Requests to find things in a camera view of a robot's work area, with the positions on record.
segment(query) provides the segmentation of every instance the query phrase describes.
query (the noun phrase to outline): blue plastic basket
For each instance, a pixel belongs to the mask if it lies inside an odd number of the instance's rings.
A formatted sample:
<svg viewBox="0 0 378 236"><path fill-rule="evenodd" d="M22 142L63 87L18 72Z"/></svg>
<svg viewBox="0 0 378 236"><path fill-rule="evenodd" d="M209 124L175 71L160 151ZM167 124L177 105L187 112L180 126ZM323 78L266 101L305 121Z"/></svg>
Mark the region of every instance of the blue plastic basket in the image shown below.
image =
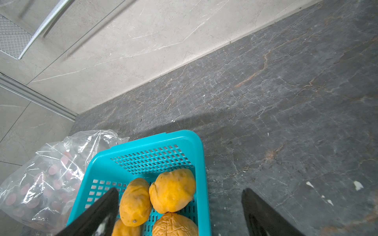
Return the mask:
<svg viewBox="0 0 378 236"><path fill-rule="evenodd" d="M133 179L141 177L152 183L160 173L180 168L193 172L197 190L193 201L177 213L193 220L198 225L200 236L210 236L203 146L198 135L189 130L157 134L99 152L85 172L67 224L111 187L117 188L121 200ZM141 235L151 236L153 224L160 217L161 214L152 209L148 221L142 225Z"/></svg>

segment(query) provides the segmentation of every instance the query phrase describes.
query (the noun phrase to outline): metal bar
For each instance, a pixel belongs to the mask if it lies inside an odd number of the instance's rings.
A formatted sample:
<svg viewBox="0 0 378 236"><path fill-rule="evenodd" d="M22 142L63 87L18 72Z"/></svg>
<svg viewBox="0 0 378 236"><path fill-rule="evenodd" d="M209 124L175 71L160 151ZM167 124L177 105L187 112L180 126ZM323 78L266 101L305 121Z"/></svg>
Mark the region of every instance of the metal bar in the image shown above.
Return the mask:
<svg viewBox="0 0 378 236"><path fill-rule="evenodd" d="M31 102L41 105L44 108L55 112L56 114L63 116L71 121L75 121L76 117L78 116L77 113L43 96L42 94L34 91L26 85L23 85L22 83L4 75L3 73L0 73L0 87L18 94Z"/></svg>
<svg viewBox="0 0 378 236"><path fill-rule="evenodd" d="M57 14L64 8L64 6L71 0L60 0L58 4L54 7L54 9L50 12L50 14L46 17L46 19L42 22L42 24L38 27L37 31L34 33L33 37L30 39L20 56L18 57L21 60L22 56L26 53L26 51L30 48L31 44L37 39L37 37L42 33L42 31L50 24L50 22L56 17Z"/></svg>

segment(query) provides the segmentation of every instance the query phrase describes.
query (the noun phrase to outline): dark marble floor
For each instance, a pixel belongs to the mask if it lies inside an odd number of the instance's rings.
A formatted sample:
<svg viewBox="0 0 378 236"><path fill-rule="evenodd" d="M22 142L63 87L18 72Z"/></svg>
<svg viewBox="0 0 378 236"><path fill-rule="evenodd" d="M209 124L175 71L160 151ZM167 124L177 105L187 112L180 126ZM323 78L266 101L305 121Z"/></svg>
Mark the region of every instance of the dark marble floor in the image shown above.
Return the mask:
<svg viewBox="0 0 378 236"><path fill-rule="evenodd" d="M308 236L377 235L377 4L324 0L95 107L71 133L195 131L215 236L247 235L247 187Z"/></svg>

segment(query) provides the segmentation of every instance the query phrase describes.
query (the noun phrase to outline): yellow fruit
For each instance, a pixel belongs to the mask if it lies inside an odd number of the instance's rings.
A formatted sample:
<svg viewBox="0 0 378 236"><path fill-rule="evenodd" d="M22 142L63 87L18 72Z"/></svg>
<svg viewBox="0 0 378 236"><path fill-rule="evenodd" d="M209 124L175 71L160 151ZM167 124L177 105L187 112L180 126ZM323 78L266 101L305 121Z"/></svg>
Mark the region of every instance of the yellow fruit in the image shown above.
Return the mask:
<svg viewBox="0 0 378 236"><path fill-rule="evenodd" d="M185 216L168 212L155 222L152 236L198 236L198 227Z"/></svg>
<svg viewBox="0 0 378 236"><path fill-rule="evenodd" d="M121 219L117 220L114 225L112 236L139 236L141 234L140 227L130 227L122 223Z"/></svg>
<svg viewBox="0 0 378 236"><path fill-rule="evenodd" d="M153 208L160 214L184 208L195 193L195 179L189 169L159 174L149 189Z"/></svg>
<svg viewBox="0 0 378 236"><path fill-rule="evenodd" d="M129 183L119 204L119 216L126 226L140 226L151 213L149 184L142 178Z"/></svg>

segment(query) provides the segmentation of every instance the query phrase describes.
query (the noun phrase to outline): clear plastic bag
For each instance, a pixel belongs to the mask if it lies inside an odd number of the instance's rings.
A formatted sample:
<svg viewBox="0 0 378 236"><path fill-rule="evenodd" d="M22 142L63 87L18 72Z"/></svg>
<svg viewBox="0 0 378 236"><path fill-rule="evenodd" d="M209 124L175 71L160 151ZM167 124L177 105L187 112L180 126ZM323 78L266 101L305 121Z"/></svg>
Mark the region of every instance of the clear plastic bag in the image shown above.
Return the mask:
<svg viewBox="0 0 378 236"><path fill-rule="evenodd" d="M58 233L66 226L92 158L128 140L112 130L91 130L45 144L0 185L0 209L31 228Z"/></svg>

